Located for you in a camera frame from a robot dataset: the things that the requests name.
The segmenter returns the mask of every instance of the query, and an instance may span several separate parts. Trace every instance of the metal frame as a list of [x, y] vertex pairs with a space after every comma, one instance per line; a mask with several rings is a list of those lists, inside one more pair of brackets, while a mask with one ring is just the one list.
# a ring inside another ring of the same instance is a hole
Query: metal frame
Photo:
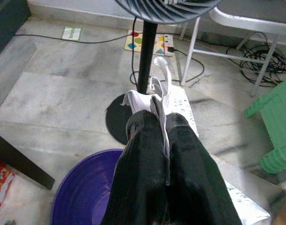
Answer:
[[[191, 37], [190, 49], [189, 49], [187, 61], [186, 61], [185, 67], [184, 67], [181, 85], [184, 86], [184, 84], [185, 84], [185, 80], [186, 80], [187, 75], [188, 75], [187, 72], [188, 72], [188, 68], [190, 65], [192, 54], [193, 53], [202, 53], [202, 54], [219, 56], [219, 57], [224, 57], [224, 58], [229, 58], [229, 59], [236, 59], [236, 60], [244, 60], [244, 61], [262, 63], [263, 66], [259, 72], [258, 78], [257, 78], [255, 85], [253, 87], [253, 90], [251, 92], [251, 96], [255, 96], [257, 89], [259, 87], [259, 84], [260, 84], [260, 82], [261, 82], [261, 80], [265, 74], [266, 68], [268, 67], [269, 62], [271, 60], [271, 57], [272, 57], [272, 55], [276, 49], [278, 36], [279, 35], [286, 35], [286, 23], [279, 23], [279, 22], [272, 22], [272, 21], [267, 21], [267, 20], [253, 19], [253, 18], [248, 18], [248, 17], [243, 17], [243, 16], [230, 15], [230, 14], [226, 14], [226, 13], [221, 12], [217, 7], [215, 7], [212, 11], [210, 11], [209, 14], [210, 14], [210, 17], [215, 22], [222, 24], [222, 25], [225, 25], [225, 26], [235, 27], [235, 28], [240, 28], [240, 29], [246, 29], [246, 30], [273, 33], [274, 37], [272, 40], [272, 45], [268, 51], [268, 54], [267, 54], [265, 60], [254, 60], [254, 59], [249, 59], [249, 58], [244, 58], [244, 57], [238, 57], [238, 56], [233, 56], [233, 55], [227, 55], [227, 54], [222, 54], [222, 53], [216, 53], [216, 52], [209, 52], [209, 51], [194, 49], [194, 46], [196, 43], [196, 38], [197, 38], [197, 33], [198, 33], [198, 28], [199, 28], [199, 23], [200, 23], [200, 17], [198, 17], [196, 19], [194, 31], [193, 31], [193, 34]], [[185, 24], [185, 26], [183, 28], [181, 38], [183, 38], [186, 28], [187, 28], [187, 24]], [[243, 46], [243, 44], [249, 39], [249, 37], [251, 35], [252, 35], [252, 33], [249, 34], [243, 41], [241, 41], [241, 43], [236, 47], [236, 49], [240, 49]]]

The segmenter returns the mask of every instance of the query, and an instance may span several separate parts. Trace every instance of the black pole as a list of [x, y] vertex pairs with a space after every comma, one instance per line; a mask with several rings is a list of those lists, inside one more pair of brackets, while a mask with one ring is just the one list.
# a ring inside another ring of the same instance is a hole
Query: black pole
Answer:
[[157, 24], [144, 21], [141, 56], [139, 60], [138, 92], [146, 94], [154, 49]]

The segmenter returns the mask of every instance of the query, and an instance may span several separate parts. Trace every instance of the green stool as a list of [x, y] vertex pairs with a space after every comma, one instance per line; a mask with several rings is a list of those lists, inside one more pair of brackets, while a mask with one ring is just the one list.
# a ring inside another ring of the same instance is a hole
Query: green stool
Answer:
[[244, 114], [250, 117], [258, 111], [274, 145], [274, 150], [260, 159], [260, 165], [268, 173], [278, 173], [286, 169], [286, 81], [259, 97]]

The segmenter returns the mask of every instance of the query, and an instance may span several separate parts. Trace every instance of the purple plastic bowl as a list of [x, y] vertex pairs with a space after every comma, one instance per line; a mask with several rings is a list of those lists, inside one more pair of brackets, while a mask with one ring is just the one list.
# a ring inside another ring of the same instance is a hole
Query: purple plastic bowl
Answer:
[[51, 225], [99, 225], [110, 196], [122, 149], [93, 154], [63, 179], [51, 209]]

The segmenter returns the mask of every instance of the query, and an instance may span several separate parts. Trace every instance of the puzzle mat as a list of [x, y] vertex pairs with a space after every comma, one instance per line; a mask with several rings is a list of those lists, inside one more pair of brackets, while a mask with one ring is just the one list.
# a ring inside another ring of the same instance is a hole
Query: puzzle mat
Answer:
[[[132, 43], [132, 30], [128, 31], [129, 36], [126, 38], [125, 50], [140, 52], [142, 48], [143, 34], [139, 31], [134, 32], [134, 44]], [[168, 52], [168, 47], [174, 47], [173, 36], [169, 34], [157, 34], [155, 37], [153, 54], [163, 56], [173, 56], [172, 52]]]

